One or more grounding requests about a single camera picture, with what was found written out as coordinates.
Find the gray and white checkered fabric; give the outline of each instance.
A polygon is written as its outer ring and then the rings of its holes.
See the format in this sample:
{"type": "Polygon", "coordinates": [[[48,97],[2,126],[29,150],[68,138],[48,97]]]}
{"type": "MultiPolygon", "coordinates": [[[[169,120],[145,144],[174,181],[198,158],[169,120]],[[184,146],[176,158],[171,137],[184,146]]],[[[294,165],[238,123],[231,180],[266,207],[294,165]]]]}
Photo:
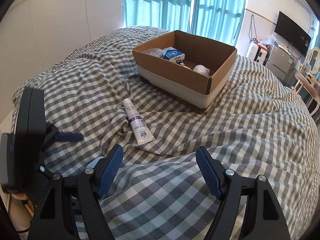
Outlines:
{"type": "MultiPolygon", "coordinates": [[[[13,97],[14,117],[24,86],[45,91],[47,121],[84,134],[79,143],[55,143],[45,152],[52,172],[79,174],[114,144],[124,160],[100,201],[116,239],[203,239],[217,211],[195,160],[204,145],[225,168],[268,177],[298,239],[318,198],[318,133],[300,96],[265,67],[238,56],[234,71],[205,114],[140,81],[131,50],[164,30],[115,31],[75,50],[26,82],[13,97]],[[130,98],[156,140],[138,146],[122,100],[130,98]]],[[[237,239],[245,201],[232,234],[237,239]]],[[[81,238],[87,238],[77,219],[81,238]]]]}

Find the open cardboard box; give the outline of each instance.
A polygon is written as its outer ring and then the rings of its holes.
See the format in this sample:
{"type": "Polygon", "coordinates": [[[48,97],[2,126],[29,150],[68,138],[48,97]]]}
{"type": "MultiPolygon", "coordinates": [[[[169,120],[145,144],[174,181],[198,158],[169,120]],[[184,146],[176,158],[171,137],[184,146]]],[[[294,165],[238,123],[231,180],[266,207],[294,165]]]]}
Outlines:
{"type": "Polygon", "coordinates": [[[173,31],[147,41],[132,50],[141,77],[203,113],[231,75],[237,50],[212,39],[173,31]],[[185,54],[185,68],[163,58],[143,53],[147,49],[173,47],[185,54]],[[209,77],[193,68],[204,65],[209,77]]]}

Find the wooden leg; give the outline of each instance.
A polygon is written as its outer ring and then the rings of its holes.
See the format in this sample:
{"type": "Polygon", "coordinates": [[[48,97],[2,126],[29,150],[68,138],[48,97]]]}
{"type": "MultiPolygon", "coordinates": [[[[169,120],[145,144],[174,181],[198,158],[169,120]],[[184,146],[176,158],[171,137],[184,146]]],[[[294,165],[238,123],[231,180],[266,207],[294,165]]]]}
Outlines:
{"type": "Polygon", "coordinates": [[[294,86],[294,88],[297,88],[299,84],[300,84],[300,81],[298,80],[298,82],[296,83],[296,85],[294,86]]]}
{"type": "Polygon", "coordinates": [[[317,102],[316,108],[312,111],[312,113],[310,115],[313,116],[316,113],[316,111],[319,110],[319,107],[320,107],[320,103],[317,102]]]}
{"type": "Polygon", "coordinates": [[[312,101],[313,101],[313,97],[309,99],[309,101],[307,103],[307,108],[309,108],[309,106],[311,105],[312,101]]]}
{"type": "Polygon", "coordinates": [[[297,94],[300,94],[301,90],[303,89],[303,84],[301,84],[301,87],[299,87],[297,94]]]}

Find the white wall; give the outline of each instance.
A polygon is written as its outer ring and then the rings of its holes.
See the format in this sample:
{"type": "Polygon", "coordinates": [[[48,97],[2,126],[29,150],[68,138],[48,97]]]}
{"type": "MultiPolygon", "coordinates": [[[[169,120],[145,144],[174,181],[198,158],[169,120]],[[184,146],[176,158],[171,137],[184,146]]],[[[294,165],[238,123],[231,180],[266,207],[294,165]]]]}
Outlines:
{"type": "Polygon", "coordinates": [[[0,23],[0,123],[25,80],[123,27],[121,0],[15,0],[0,23]]]}
{"type": "MultiPolygon", "coordinates": [[[[308,33],[310,37],[313,36],[311,30],[312,23],[314,23],[315,29],[318,29],[318,20],[315,18],[315,16],[312,19],[309,12],[305,8],[303,8],[303,6],[301,6],[296,0],[247,0],[246,9],[265,17],[273,23],[277,22],[279,11],[282,11],[285,15],[296,22],[306,33],[308,33]]],[[[256,14],[253,15],[255,18],[257,38],[259,40],[264,40],[273,34],[275,25],[256,14]]],[[[236,45],[238,53],[241,56],[245,56],[249,48],[250,39],[248,37],[248,32],[250,28],[251,15],[251,12],[245,11],[243,25],[236,45]]],[[[282,37],[277,34],[275,34],[275,36],[281,45],[283,45],[284,47],[288,45],[287,41],[285,41],[282,37]]],[[[311,47],[312,44],[314,44],[315,40],[316,36],[311,42],[311,47]]],[[[300,53],[297,50],[294,50],[293,54],[296,57],[300,57],[300,53]]]]}

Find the wall-mounted black monitor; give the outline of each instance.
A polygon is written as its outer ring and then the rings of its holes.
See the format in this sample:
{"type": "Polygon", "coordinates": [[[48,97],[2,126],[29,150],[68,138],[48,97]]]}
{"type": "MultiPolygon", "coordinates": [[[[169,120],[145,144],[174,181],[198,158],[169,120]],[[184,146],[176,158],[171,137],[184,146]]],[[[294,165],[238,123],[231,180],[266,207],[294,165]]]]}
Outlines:
{"type": "Polygon", "coordinates": [[[282,12],[279,12],[275,33],[286,39],[303,56],[307,54],[311,37],[282,12]]]}

